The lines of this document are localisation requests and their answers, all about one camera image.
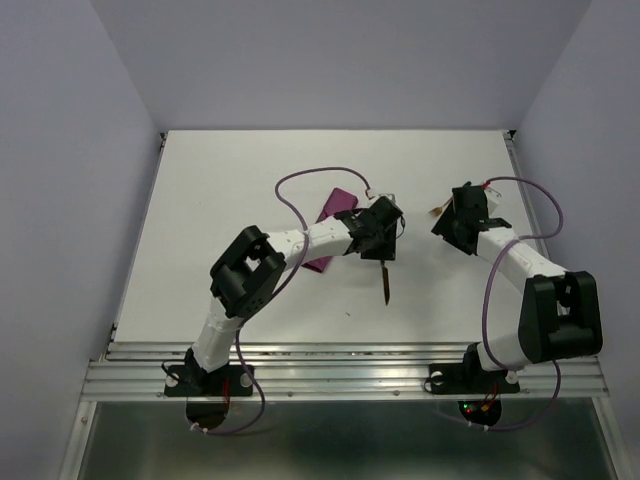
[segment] purple case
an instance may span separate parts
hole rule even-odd
[[[351,195],[349,192],[345,192],[340,188],[334,188],[331,195],[327,199],[327,202],[322,207],[322,211],[318,216],[318,220],[316,223],[321,222],[327,217],[335,215],[338,212],[343,212],[344,210],[353,210],[358,205],[358,197],[355,195]],[[309,270],[313,270],[314,272],[322,273],[329,265],[333,257],[323,257],[312,260],[311,262],[307,262],[302,266],[308,268]]]

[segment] gray wall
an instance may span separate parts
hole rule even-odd
[[[585,0],[92,0],[162,129],[514,128]]]
[[[640,472],[640,2],[594,0],[516,136],[566,213],[552,257],[599,280],[602,368]],[[549,230],[555,213],[536,205]]]
[[[0,476],[56,478],[157,132],[88,0],[0,2]]]

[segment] metal frame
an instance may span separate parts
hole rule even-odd
[[[513,140],[507,132],[503,136],[514,173],[519,175]],[[540,233],[529,193],[522,185],[520,192],[531,227],[535,233]],[[537,241],[537,247],[548,257],[544,241]],[[188,347],[184,343],[112,342],[100,361],[91,362],[61,479],[76,479],[80,474],[97,402],[184,401],[164,397],[164,374],[159,366],[162,361],[181,361]],[[459,361],[466,347],[467,344],[462,343],[246,344],[243,352],[248,363],[259,367],[256,377],[269,401],[424,401],[460,399],[431,395],[423,390],[422,381],[428,375],[429,363]],[[231,354],[231,361],[237,362],[235,352]],[[560,367],[563,374],[560,396],[592,399],[616,475],[620,479],[633,478],[631,462],[597,358],[563,361]],[[552,367],[528,366],[520,374],[522,392],[509,397],[549,398],[555,382]],[[257,396],[234,399],[256,400]]]

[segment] wall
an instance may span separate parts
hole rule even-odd
[[[595,0],[516,136],[526,176],[566,213],[552,257],[599,280],[602,368],[640,472],[640,3]],[[556,222],[540,201],[542,228]]]
[[[56,478],[157,131],[86,0],[0,2],[0,471]]]
[[[92,0],[169,128],[514,128],[586,0]]]

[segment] white table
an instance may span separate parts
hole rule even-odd
[[[207,314],[209,269],[246,226],[297,228],[273,193],[281,177],[306,168],[359,170],[379,192],[393,192],[406,233],[389,263],[385,307],[380,266],[335,258],[324,274],[301,269],[283,294],[243,330],[245,342],[473,342],[489,265],[431,234],[429,210],[451,188],[513,175],[501,132],[173,131],[168,135],[117,322],[116,344],[189,343]],[[283,186],[313,223],[333,187],[364,198],[360,180],[320,173]],[[496,183],[497,210],[519,233],[531,227],[518,186]],[[498,278],[490,334],[520,313],[521,296]]]

